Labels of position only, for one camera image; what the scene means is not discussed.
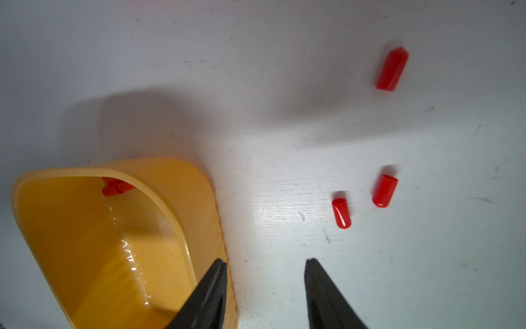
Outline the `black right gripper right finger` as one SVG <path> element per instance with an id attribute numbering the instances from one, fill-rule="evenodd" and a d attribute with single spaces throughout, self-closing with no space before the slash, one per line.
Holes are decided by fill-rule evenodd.
<path id="1" fill-rule="evenodd" d="M 367 329 L 318 260 L 306 261 L 304 282 L 310 328 Z"/>

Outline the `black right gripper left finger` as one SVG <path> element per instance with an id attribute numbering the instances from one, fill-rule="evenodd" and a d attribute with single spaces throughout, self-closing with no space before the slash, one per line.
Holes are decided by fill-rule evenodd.
<path id="1" fill-rule="evenodd" d="M 165 329 L 220 329 L 226 300 L 227 264 L 216 259 Z"/>

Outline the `red protection sleeve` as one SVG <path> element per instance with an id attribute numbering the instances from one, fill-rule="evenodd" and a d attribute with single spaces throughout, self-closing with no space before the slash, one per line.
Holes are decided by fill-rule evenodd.
<path id="1" fill-rule="evenodd" d="M 376 83 L 376 89 L 394 92 L 404 72 L 409 59 L 409 53 L 404 47 L 391 50 Z"/>
<path id="2" fill-rule="evenodd" d="M 345 198 L 336 198 L 331 203 L 336 224 L 340 229 L 348 229 L 352 225 L 349 206 Z"/>
<path id="3" fill-rule="evenodd" d="M 391 175 L 382 174 L 375 186 L 372 201 L 378 208 L 387 208 L 393 198 L 399 180 Z"/>
<path id="4" fill-rule="evenodd" d="M 105 186 L 102 189 L 102 194 L 105 197 L 121 195 L 135 189 L 135 186 L 131 185 L 130 183 L 116 178 L 103 177 L 102 180 L 105 183 Z"/>

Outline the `yellow plastic storage box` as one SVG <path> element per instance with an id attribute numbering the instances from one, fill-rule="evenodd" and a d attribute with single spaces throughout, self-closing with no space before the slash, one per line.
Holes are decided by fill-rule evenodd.
<path id="1" fill-rule="evenodd" d="M 105 197 L 103 177 L 135 189 Z M 183 160 L 29 172 L 12 209 L 72 328 L 165 328 L 227 257 L 212 187 Z"/>

